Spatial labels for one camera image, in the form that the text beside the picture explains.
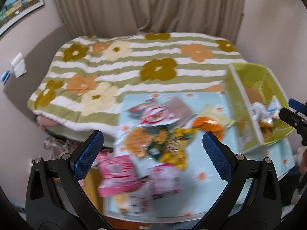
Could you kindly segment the framed landscape picture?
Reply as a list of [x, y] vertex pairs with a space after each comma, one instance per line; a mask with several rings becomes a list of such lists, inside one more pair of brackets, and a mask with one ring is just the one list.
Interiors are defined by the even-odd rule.
[[1, 7], [1, 35], [26, 15], [44, 6], [44, 0], [6, 0]]

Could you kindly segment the floral striped green blanket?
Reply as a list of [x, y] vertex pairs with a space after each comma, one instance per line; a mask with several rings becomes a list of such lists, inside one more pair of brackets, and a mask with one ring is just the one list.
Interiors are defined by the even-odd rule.
[[56, 51], [27, 106], [69, 130], [113, 136], [127, 94], [203, 91], [244, 61], [230, 41], [200, 33], [80, 36]]

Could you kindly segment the yellow snack bag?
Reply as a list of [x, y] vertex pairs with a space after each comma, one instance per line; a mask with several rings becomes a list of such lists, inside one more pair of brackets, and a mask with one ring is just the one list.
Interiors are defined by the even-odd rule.
[[187, 168], [185, 149], [197, 133], [197, 128], [175, 128], [171, 132], [161, 129], [147, 147], [148, 154], [160, 163], [185, 170]]

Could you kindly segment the blue daisy tablecloth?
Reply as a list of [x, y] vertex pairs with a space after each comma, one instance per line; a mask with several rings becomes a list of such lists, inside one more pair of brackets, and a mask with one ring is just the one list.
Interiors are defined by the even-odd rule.
[[[122, 145], [122, 141], [132, 130], [132, 127], [136, 127], [139, 123], [138, 119], [130, 116], [128, 109], [154, 97], [156, 97], [159, 103], [165, 103], [172, 97], [179, 97], [196, 114], [201, 112], [209, 104], [221, 110], [224, 115], [232, 118], [226, 96], [221, 92], [128, 94], [124, 97], [122, 103], [122, 113], [119, 119], [120, 129], [114, 145], [115, 156], [130, 154], [128, 150], [124, 149], [125, 147]], [[162, 198], [152, 200], [149, 213], [142, 216], [136, 216], [136, 209], [133, 209], [132, 212], [122, 214], [116, 205], [116, 201], [112, 197], [106, 197], [104, 198], [104, 215], [129, 221], [148, 223], [174, 223], [202, 218], [227, 185], [227, 182], [220, 178], [213, 163], [202, 147], [203, 134], [203, 131], [198, 131], [192, 142], [186, 148], [187, 168], [180, 173], [180, 188], [178, 193], [167, 193]], [[226, 135], [222, 141], [235, 154], [239, 153], [237, 135], [237, 126], [234, 124], [226, 131]], [[267, 147], [261, 147], [247, 154], [246, 157], [252, 160], [263, 160], [265, 157], [271, 158], [278, 179], [281, 179], [295, 166], [291, 146], [286, 138]], [[149, 170], [147, 169], [162, 164], [150, 156], [138, 159], [132, 155], [130, 158], [136, 165], [140, 176], [149, 175]]]

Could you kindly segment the pink pillow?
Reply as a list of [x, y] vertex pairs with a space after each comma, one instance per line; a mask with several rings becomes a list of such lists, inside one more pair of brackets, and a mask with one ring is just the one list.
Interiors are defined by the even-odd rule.
[[56, 126], [59, 126], [59, 123], [52, 120], [52, 119], [49, 119], [49, 118], [46, 118], [44, 116], [41, 116], [39, 115], [37, 118], [36, 118], [36, 121], [37, 123], [39, 124], [39, 127], [41, 130], [45, 130], [47, 129], [48, 127], [56, 127]]

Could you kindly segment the pale pink pastry packet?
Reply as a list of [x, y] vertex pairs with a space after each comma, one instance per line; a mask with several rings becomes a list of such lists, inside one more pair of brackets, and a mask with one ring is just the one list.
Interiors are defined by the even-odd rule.
[[177, 96], [172, 97], [164, 105], [171, 113], [179, 118], [179, 125], [187, 123], [194, 115], [194, 111]]

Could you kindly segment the white potato chip bag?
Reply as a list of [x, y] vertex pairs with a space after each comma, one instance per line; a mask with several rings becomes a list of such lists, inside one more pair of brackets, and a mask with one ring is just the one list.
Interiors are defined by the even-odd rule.
[[151, 197], [147, 190], [124, 192], [112, 198], [120, 213], [124, 215], [145, 215], [150, 211]]

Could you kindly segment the white wall socket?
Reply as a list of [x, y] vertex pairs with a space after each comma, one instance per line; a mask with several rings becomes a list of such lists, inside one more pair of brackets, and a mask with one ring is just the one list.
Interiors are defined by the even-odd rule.
[[16, 55], [14, 60], [12, 60], [11, 65], [13, 67], [13, 71], [16, 78], [19, 78], [26, 74], [26, 63], [24, 61], [22, 53]]

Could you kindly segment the clear noodle cracker packet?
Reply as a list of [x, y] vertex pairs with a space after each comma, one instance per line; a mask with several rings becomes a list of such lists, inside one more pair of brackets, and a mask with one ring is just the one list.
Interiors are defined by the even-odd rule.
[[144, 158], [152, 140], [153, 136], [144, 128], [135, 128], [124, 139], [124, 145], [135, 157]]

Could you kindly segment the red white Oishi bag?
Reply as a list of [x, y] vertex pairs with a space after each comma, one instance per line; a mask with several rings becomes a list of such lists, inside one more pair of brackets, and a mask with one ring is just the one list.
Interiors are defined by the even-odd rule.
[[127, 110], [130, 117], [138, 120], [140, 127], [158, 127], [176, 124], [180, 118], [156, 99], [146, 100]]

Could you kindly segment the beige curtain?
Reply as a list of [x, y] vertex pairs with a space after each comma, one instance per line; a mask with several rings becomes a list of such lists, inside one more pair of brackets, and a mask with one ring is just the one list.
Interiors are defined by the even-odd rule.
[[234, 42], [245, 0], [54, 0], [73, 37], [188, 32]]

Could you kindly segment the pink snack bag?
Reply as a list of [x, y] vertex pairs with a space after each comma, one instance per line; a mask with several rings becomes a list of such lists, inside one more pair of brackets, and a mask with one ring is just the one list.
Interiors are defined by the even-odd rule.
[[137, 190], [142, 186], [130, 155], [113, 156], [110, 152], [99, 152], [96, 161], [102, 176], [98, 187], [100, 197]]

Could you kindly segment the orange cream snack bag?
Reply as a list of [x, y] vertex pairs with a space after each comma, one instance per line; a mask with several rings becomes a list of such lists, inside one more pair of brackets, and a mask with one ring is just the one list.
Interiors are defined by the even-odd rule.
[[207, 104], [196, 116], [191, 126], [204, 132], [211, 131], [220, 141], [235, 121], [223, 113], [223, 108]]

